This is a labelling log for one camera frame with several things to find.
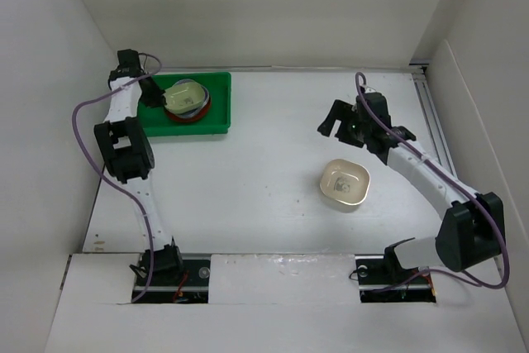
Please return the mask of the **cream square panda dish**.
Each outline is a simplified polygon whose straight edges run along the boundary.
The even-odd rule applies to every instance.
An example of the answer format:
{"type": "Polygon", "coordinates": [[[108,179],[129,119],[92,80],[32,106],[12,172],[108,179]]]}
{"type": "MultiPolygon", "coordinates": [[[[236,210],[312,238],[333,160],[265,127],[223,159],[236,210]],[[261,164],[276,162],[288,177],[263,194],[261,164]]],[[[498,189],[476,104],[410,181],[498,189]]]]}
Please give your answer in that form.
{"type": "Polygon", "coordinates": [[[324,167],[319,187],[326,198],[352,208],[364,202],[370,182],[369,171],[364,166],[335,159],[324,167]]]}

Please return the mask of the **red round plate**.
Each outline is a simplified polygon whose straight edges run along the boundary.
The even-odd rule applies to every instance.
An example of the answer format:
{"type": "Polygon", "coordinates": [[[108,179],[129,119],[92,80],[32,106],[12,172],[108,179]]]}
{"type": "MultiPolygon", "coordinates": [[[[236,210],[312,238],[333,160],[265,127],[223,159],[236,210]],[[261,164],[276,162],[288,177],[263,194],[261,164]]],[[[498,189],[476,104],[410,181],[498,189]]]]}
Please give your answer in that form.
{"type": "Polygon", "coordinates": [[[192,115],[190,117],[183,117],[182,115],[174,114],[167,109],[164,110],[164,114],[169,120],[173,122],[190,124],[190,123],[194,123],[194,122],[197,122],[203,119],[208,114],[211,108],[211,105],[212,105],[212,100],[209,99],[204,104],[204,107],[202,107],[200,110],[197,110],[196,112],[192,111],[192,115]]]}

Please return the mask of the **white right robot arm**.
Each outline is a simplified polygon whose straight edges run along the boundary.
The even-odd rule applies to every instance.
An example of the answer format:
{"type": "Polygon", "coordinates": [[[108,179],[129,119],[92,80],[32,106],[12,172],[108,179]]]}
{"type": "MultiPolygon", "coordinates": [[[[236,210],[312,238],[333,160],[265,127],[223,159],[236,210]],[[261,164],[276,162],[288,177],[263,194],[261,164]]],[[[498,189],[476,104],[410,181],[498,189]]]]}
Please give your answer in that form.
{"type": "Polygon", "coordinates": [[[377,271],[385,290],[395,289],[427,271],[475,287],[501,289],[510,276],[503,202],[479,193],[434,161],[405,126],[394,126],[385,96],[361,91],[355,103],[335,100],[317,128],[347,145],[366,148],[403,176],[441,219],[438,232],[387,246],[377,271]]]}

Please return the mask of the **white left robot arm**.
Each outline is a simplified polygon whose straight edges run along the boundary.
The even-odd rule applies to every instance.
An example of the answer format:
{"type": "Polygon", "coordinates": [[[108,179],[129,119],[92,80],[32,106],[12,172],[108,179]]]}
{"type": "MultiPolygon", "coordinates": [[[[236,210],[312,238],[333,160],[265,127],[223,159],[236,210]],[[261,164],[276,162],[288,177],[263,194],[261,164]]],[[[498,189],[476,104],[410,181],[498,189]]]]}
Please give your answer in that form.
{"type": "Polygon", "coordinates": [[[175,286],[185,275],[183,259],[173,236],[164,228],[152,189],[155,158],[137,116],[139,104],[161,107],[162,90],[142,67],[142,53],[119,50],[118,66],[111,71],[108,86],[111,103],[104,122],[93,130],[112,182],[131,198],[145,238],[146,249],[131,269],[137,283],[155,287],[175,286]]]}

